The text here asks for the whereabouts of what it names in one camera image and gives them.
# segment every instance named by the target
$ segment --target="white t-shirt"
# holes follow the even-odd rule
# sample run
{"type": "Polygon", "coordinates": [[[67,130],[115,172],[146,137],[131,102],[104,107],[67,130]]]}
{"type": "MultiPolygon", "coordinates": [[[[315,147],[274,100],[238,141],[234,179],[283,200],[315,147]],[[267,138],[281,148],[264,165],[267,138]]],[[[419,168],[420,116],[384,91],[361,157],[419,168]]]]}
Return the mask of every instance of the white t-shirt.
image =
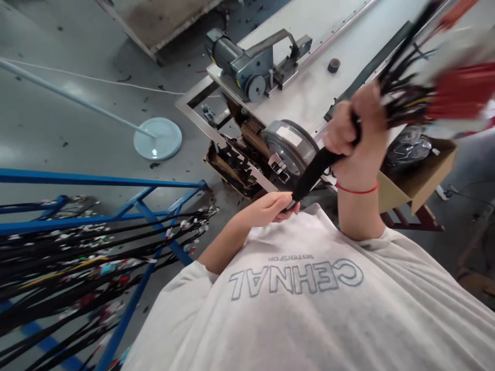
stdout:
{"type": "Polygon", "coordinates": [[[185,267],[123,366],[328,369],[494,370],[495,314],[405,236],[356,243],[315,204],[254,228],[220,276],[185,267]]]}

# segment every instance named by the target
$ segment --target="hand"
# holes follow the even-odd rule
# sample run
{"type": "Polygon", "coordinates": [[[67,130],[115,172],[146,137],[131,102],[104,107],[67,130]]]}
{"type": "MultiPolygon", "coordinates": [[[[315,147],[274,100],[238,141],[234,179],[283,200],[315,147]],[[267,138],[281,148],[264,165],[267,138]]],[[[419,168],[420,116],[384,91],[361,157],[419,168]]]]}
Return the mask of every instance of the hand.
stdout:
{"type": "Polygon", "coordinates": [[[326,149],[348,158],[337,162],[332,170],[339,184],[350,191],[365,192],[376,186],[376,178],[387,150],[388,131],[385,110],[376,81],[362,86],[352,102],[340,102],[323,135],[326,149]],[[354,148],[356,131],[352,111],[361,117],[361,142],[354,148]]]}
{"type": "Polygon", "coordinates": [[[292,192],[270,192],[253,202],[233,217],[238,226],[252,228],[265,227],[270,223],[280,223],[295,213],[299,214],[301,207],[297,203],[291,210],[282,212],[292,201],[292,192]]]}

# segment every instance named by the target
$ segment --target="debris on floor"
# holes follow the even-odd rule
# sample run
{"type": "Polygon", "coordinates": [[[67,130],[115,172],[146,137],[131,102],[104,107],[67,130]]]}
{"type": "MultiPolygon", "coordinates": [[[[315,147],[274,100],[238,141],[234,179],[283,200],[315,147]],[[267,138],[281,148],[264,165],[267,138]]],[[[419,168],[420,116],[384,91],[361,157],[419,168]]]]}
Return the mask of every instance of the debris on floor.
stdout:
{"type": "Polygon", "coordinates": [[[128,82],[130,79],[132,79],[132,75],[129,75],[126,79],[117,80],[117,82],[128,82]]]}

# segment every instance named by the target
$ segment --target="machine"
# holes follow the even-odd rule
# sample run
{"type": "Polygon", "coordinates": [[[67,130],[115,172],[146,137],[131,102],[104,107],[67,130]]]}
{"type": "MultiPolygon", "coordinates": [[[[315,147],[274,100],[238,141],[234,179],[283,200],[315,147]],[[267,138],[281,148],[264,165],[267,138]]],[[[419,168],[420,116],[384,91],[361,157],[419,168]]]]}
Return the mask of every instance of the machine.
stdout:
{"type": "Polygon", "coordinates": [[[206,51],[213,63],[220,67],[232,89],[244,102],[258,102],[270,96],[275,85],[282,89],[298,68],[298,60],[311,48],[312,39],[304,35],[298,41],[285,29],[264,39],[248,50],[234,44],[219,29],[206,35],[206,51]],[[289,38],[290,55],[279,64],[273,62],[273,45],[289,38]]]}
{"type": "MultiPolygon", "coordinates": [[[[212,140],[205,161],[246,197],[262,188],[292,190],[323,147],[335,103],[379,74],[426,3],[292,0],[238,44],[210,31],[208,77],[177,102],[212,140]],[[217,89],[227,109],[208,124],[195,108],[217,89]],[[222,134],[229,120],[242,136],[222,134]]],[[[443,2],[412,47],[428,38],[454,4],[443,2]]],[[[489,15],[478,20],[492,24],[489,15]]],[[[422,62],[415,63],[411,72],[422,68],[422,62]]],[[[403,128],[390,131],[389,144],[403,128]]],[[[321,181],[335,189],[330,170],[321,181]]]]}

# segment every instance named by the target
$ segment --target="plastic bag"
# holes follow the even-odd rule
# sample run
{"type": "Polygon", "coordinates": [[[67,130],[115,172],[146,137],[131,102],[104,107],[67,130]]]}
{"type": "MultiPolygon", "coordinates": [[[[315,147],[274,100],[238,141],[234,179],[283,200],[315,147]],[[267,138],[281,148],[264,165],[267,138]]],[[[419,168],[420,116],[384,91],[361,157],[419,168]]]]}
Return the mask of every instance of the plastic bag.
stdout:
{"type": "Polygon", "coordinates": [[[432,144],[423,134],[421,126],[407,126],[388,147],[385,169],[396,172],[424,160],[432,144]]]}

